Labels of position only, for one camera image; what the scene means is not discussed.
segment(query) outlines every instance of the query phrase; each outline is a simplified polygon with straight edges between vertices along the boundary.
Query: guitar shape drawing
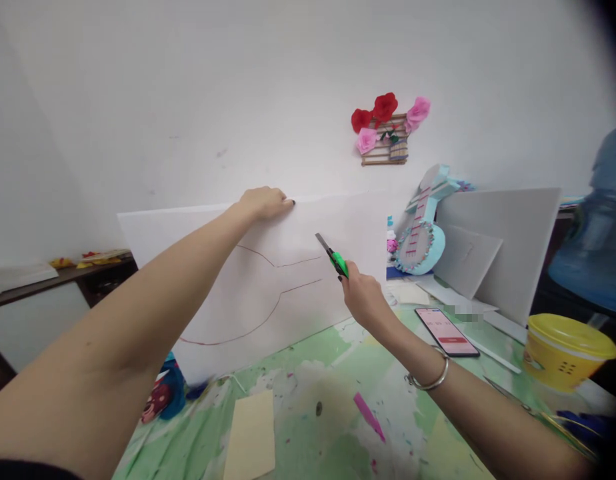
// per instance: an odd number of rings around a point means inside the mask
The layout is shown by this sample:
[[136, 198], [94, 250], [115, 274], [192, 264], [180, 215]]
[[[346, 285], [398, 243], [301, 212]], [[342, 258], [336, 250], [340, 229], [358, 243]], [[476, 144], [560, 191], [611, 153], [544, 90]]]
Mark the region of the guitar shape drawing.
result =
[[[195, 314], [197, 326], [179, 338], [205, 347], [238, 340], [264, 325], [285, 295], [310, 288], [323, 279], [325, 254], [301, 252], [294, 263], [276, 265], [264, 254], [237, 245]], [[211, 318], [211, 312], [223, 312]]]

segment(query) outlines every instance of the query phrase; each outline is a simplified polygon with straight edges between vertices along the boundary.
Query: yellow bucket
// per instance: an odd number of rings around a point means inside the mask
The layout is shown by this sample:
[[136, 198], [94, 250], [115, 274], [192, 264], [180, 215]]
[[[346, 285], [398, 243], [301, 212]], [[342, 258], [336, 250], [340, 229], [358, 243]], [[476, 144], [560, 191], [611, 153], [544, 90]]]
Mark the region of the yellow bucket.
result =
[[574, 391], [606, 360], [614, 358], [613, 341], [585, 323], [550, 313], [528, 319], [523, 368], [555, 390]]

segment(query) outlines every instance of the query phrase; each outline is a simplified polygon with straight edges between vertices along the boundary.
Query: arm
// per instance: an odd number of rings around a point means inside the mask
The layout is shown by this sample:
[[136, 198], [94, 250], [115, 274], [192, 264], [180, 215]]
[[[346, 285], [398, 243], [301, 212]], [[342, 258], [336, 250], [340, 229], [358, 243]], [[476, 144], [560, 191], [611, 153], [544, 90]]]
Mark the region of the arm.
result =
[[0, 392], [0, 458], [110, 478], [168, 351], [226, 258], [257, 220], [292, 208], [285, 198], [278, 189], [248, 190], [124, 282], [16, 376]]
[[[445, 360], [412, 333], [390, 309], [378, 282], [347, 262], [341, 278], [354, 318], [422, 385], [436, 381]], [[448, 375], [430, 396], [479, 458], [499, 479], [579, 479], [590, 464], [523, 409], [472, 373], [450, 362]]]

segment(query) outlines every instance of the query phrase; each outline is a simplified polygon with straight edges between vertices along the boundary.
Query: phone screen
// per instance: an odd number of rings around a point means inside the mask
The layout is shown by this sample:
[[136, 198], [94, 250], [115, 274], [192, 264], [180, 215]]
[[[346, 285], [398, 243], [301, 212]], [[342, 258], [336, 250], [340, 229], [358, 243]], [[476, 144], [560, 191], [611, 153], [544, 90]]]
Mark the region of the phone screen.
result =
[[439, 309], [415, 309], [439, 346], [450, 357], [478, 357], [479, 351]]

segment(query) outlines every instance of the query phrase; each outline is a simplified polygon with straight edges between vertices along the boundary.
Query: yellow container lid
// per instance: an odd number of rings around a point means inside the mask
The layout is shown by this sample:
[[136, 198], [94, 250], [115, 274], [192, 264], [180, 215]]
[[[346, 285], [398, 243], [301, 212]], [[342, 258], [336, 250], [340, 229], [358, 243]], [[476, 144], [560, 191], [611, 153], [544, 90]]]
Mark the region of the yellow container lid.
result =
[[540, 313], [528, 318], [528, 328], [552, 342], [602, 359], [616, 358], [616, 345], [599, 330], [568, 317]]

